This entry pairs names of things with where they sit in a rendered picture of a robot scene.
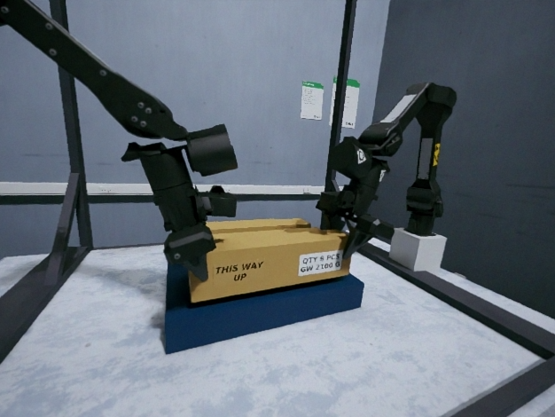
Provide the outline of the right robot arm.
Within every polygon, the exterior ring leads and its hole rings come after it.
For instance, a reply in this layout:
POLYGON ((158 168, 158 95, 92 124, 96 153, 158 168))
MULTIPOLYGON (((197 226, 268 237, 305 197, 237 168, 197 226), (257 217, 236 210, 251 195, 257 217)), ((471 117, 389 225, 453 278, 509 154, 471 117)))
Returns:
MULTIPOLYGON (((192 172, 199 172, 203 177, 238 168, 225 124, 188 132, 174 121, 164 103, 114 72, 30 0, 0 0, 0 27, 4 25, 85 85, 128 133, 140 138, 186 141, 187 145, 168 149, 162 142, 146 146, 136 142, 128 144, 121 160, 139 159, 152 190, 191 180, 183 149, 192 172)), ((200 223, 207 221, 207 216, 236 216, 237 197, 226 193, 221 185, 213 185, 205 192, 194 187, 200 223)))

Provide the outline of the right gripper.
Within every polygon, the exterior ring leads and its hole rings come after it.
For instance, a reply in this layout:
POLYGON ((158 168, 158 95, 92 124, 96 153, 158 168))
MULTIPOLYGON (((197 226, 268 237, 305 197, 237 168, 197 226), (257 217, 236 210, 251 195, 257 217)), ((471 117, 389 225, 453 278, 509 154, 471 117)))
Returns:
POLYGON ((207 253, 216 245, 206 221, 199 222, 192 180, 152 193, 165 231, 172 231, 163 249, 168 265, 181 264, 201 281, 208 279, 207 253))

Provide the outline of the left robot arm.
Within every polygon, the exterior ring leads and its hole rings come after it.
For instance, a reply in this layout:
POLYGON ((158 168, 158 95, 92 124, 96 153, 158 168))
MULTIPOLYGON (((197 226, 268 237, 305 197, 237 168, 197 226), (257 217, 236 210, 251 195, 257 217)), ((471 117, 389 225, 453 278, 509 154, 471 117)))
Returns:
MULTIPOLYGON (((372 156, 392 157, 403 142, 404 130, 416 117, 421 127, 417 175, 407 190, 406 211, 411 213, 408 227, 403 230, 419 237, 436 236, 432 233, 434 220, 442 218, 444 211, 441 187, 435 180, 442 125, 451 116, 456 101, 457 93, 450 87, 430 82, 412 84, 384 119, 370 125, 358 139, 344 137, 332 149, 328 159, 330 167, 350 181, 377 190, 384 173, 389 173, 390 168, 387 161, 372 156)), ((320 208, 330 211, 349 209, 348 212, 356 214, 358 189, 342 191, 321 192, 320 208)))

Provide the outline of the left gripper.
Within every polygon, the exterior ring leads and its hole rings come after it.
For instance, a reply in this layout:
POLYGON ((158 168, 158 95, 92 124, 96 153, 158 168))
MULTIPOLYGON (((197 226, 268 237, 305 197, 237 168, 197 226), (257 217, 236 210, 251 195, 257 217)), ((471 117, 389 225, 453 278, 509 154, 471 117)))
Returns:
POLYGON ((358 189, 358 193, 360 193, 360 196, 359 206, 356 214, 348 212, 349 209, 330 211, 326 208, 320 208, 320 201, 317 202, 316 209, 324 211, 324 213, 322 213, 322 216, 324 216, 324 219, 326 221, 326 230, 337 229, 342 231, 347 223, 341 220, 342 217, 354 223, 357 223, 356 227, 350 225, 348 226, 348 241, 342 255, 342 259, 347 260, 366 242, 368 242, 372 238, 377 239, 378 236, 376 235, 391 240, 395 233, 395 229, 392 224, 389 224, 387 222, 379 220, 378 218, 372 217, 370 214, 367 214, 372 200, 377 201, 379 198, 379 196, 375 195, 375 193, 377 192, 376 189, 354 181, 350 181, 349 185, 344 185, 343 189, 346 189, 350 192, 353 192, 354 189, 358 189))

